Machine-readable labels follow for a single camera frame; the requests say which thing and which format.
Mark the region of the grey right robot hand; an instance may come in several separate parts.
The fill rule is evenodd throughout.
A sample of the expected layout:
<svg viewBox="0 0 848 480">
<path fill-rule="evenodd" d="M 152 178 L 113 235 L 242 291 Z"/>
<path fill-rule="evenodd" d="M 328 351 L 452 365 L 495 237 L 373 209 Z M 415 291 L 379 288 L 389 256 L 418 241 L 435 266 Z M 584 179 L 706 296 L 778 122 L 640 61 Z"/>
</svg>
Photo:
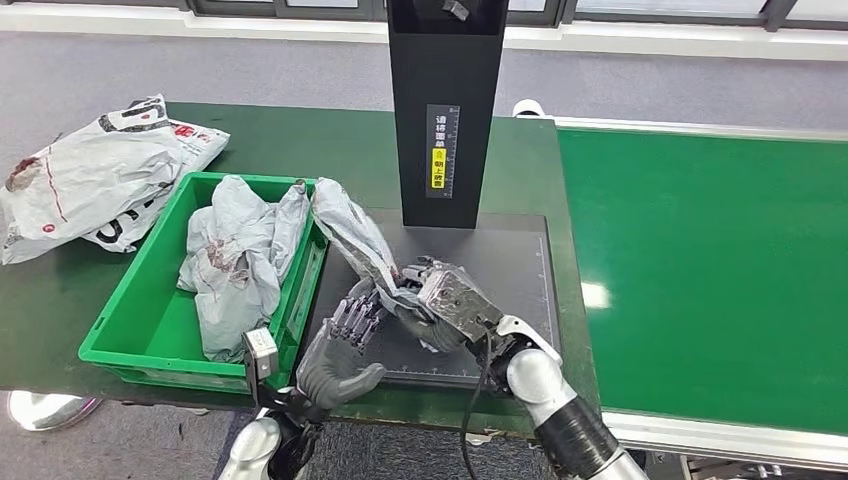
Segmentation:
<svg viewBox="0 0 848 480">
<path fill-rule="evenodd" d="M 400 289 L 416 299 L 431 271 L 444 265 L 444 262 L 430 256 L 419 256 L 416 263 L 402 270 Z M 397 306 L 394 315 L 423 345 L 434 352 L 451 352 L 465 346 L 466 337 L 459 330 L 431 317 L 420 305 L 409 308 Z"/>
</svg>

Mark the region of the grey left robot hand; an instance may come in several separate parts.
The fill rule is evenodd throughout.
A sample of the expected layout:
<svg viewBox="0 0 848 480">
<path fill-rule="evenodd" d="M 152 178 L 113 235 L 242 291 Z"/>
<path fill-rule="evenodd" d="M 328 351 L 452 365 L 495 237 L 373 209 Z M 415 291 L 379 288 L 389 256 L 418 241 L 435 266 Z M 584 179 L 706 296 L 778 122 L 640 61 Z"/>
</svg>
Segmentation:
<svg viewBox="0 0 848 480">
<path fill-rule="evenodd" d="M 387 316 L 370 278 L 359 280 L 322 321 L 296 371 L 298 390 L 312 403 L 332 410 L 372 391 L 383 379 L 380 362 L 362 364 L 367 344 Z"/>
</svg>

